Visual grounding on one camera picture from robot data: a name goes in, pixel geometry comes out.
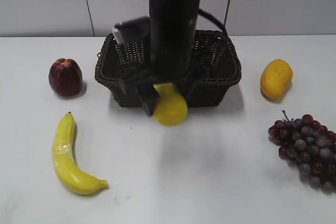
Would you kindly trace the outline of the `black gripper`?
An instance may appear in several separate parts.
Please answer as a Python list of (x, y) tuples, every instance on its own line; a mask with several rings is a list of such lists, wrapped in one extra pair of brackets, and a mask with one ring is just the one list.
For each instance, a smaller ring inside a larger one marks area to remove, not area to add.
[(124, 94), (136, 91), (146, 115), (152, 116), (160, 97), (153, 84), (177, 84), (188, 102), (198, 82), (205, 78), (202, 64), (209, 59), (210, 51), (201, 50), (192, 52), (189, 57), (178, 58), (177, 62), (172, 57), (163, 57), (154, 63), (142, 63), (121, 76), (121, 90)]

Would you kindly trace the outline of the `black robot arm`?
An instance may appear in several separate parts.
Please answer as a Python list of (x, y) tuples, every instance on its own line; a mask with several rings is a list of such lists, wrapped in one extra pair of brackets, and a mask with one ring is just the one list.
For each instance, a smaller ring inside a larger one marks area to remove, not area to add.
[(199, 8), (200, 0), (149, 0), (148, 17), (115, 26), (118, 44), (143, 42), (145, 62), (120, 80), (124, 107), (152, 115), (154, 85), (171, 82), (191, 107), (217, 106), (241, 78), (241, 65), (225, 27)]

